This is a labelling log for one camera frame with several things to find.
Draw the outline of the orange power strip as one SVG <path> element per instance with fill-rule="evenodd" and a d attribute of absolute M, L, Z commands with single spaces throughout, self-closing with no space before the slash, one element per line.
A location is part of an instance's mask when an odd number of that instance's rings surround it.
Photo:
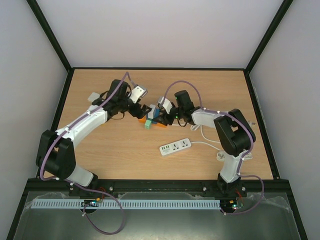
<path fill-rule="evenodd" d="M 144 126 L 144 124 L 145 124 L 145 122 L 146 122 L 147 119 L 148 119 L 148 118 L 144 117 L 144 118 L 139 119 L 138 122 L 141 123 L 141 124 L 143 124 L 143 126 Z M 151 127 L 166 128 L 167 126 L 166 126 L 166 125 L 163 125 L 163 124 L 161 124 L 161 123 L 155 122 L 155 121 L 152 120 L 152 125 L 151 125 Z"/>

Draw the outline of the white charger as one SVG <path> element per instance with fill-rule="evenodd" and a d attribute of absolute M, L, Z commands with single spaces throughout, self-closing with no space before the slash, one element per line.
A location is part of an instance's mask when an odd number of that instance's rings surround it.
<path fill-rule="evenodd" d="M 151 110 L 148 112 L 147 118 L 152 120 L 155 117 L 157 108 L 154 104 L 151 104 L 149 107 L 151 108 Z"/>

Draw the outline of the green usb adapter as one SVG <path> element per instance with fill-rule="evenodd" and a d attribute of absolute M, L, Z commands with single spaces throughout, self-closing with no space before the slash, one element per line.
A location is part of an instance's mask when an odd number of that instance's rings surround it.
<path fill-rule="evenodd" d="M 151 128 L 151 126 L 152 126 L 152 120 L 147 119 L 147 120 L 145 121 L 145 123 L 144 123 L 144 128 L 147 129 L 147 130 L 149 130 L 149 129 Z"/>

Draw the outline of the blue cube socket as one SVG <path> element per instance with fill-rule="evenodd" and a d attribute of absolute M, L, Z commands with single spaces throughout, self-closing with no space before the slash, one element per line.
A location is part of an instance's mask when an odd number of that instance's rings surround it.
<path fill-rule="evenodd" d="M 151 118 L 154 119 L 156 117 L 158 117 L 160 114 L 160 109 L 159 108 L 155 108 L 151 111 Z"/>

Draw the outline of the white power strip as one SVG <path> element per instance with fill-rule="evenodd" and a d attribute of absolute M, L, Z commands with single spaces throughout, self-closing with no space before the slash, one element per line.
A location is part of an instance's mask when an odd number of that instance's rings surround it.
<path fill-rule="evenodd" d="M 189 138 L 184 138 L 172 143 L 168 143 L 159 147 L 160 154 L 162 156 L 168 156 L 185 149 L 188 149 L 192 146 L 192 143 Z"/>

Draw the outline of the white square plug adapter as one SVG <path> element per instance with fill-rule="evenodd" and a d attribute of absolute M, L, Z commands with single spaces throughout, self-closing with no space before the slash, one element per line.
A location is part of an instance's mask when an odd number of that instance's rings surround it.
<path fill-rule="evenodd" d="M 100 94 L 97 92 L 92 92 L 91 95 L 87 98 L 87 100 L 92 103 L 94 100 L 98 99 Z"/>

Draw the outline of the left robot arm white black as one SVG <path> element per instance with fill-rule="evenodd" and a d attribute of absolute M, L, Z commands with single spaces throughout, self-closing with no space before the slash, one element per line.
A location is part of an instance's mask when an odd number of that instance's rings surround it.
<path fill-rule="evenodd" d="M 93 130 L 118 113 L 128 112 L 133 117 L 142 119 L 151 111 L 150 107 L 140 104 L 147 92 L 143 86 L 136 84 L 130 87 L 127 82 L 115 79 L 109 90 L 101 94 L 93 92 L 89 96 L 90 107 L 74 121 L 55 131 L 43 132 L 36 157 L 41 180 L 49 180 L 44 176 L 48 172 L 51 179 L 66 180 L 88 187 L 97 176 L 77 165 L 75 148 Z"/>

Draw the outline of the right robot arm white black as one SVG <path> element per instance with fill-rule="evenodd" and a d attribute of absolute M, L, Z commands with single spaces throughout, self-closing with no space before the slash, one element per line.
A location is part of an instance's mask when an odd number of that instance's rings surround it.
<path fill-rule="evenodd" d="M 167 126 L 174 120 L 183 120 L 193 126 L 216 129 L 223 148 L 223 167 L 217 177 L 217 188 L 222 195 L 229 196 L 240 184 L 240 169 L 245 156 L 253 149 L 255 133 L 237 108 L 223 112 L 195 106 L 186 90 L 178 91 L 174 96 L 177 105 L 163 96 L 159 97 L 160 114 L 155 121 Z"/>

